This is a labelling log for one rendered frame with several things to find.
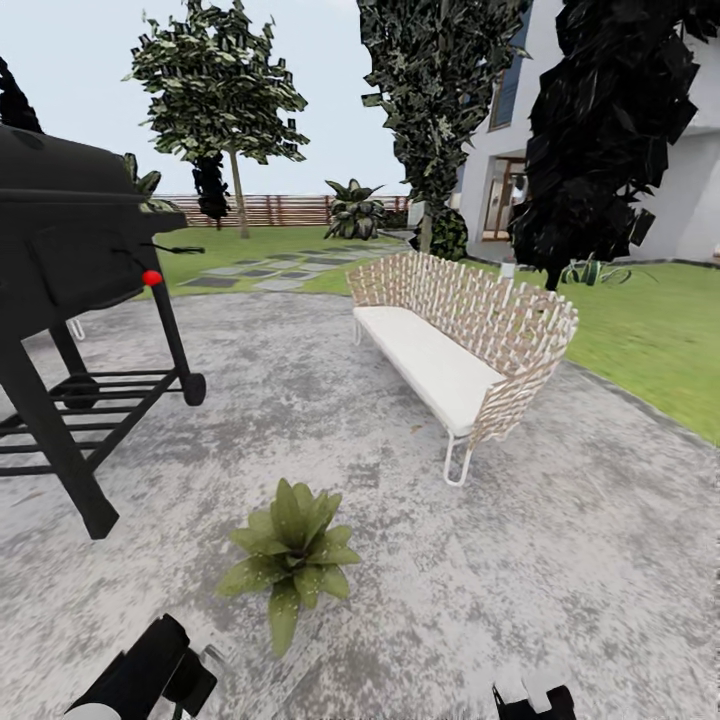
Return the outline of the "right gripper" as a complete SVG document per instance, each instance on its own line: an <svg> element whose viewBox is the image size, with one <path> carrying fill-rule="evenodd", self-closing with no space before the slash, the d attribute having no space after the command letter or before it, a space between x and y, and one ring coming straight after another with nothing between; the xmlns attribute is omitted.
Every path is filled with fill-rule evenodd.
<svg viewBox="0 0 720 720"><path fill-rule="evenodd" d="M494 685L492 690L494 697L498 701L499 720L576 720L572 700L570 700L570 695L563 687L557 687L546 692L551 703L551 710L538 714L528 704L528 699L505 704Z"/></svg>

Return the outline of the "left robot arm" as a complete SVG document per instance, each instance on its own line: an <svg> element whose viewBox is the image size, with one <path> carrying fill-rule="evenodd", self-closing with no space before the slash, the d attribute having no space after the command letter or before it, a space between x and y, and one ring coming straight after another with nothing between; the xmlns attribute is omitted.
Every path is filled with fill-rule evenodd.
<svg viewBox="0 0 720 720"><path fill-rule="evenodd" d="M191 641L185 627L164 613L129 651L115 653L60 720L147 720L160 696L194 719L217 686L201 665L206 654L227 671L239 665L237 645L215 627Z"/></svg>

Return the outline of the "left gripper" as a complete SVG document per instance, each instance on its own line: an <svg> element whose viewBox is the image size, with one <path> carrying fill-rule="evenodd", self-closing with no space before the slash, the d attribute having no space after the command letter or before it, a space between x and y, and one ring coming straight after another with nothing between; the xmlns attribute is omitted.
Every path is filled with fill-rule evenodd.
<svg viewBox="0 0 720 720"><path fill-rule="evenodd" d="M183 680L170 691L163 691L162 696L181 705L194 719L217 686L217 678L201 665L202 662L191 650L190 657L189 669Z"/></svg>

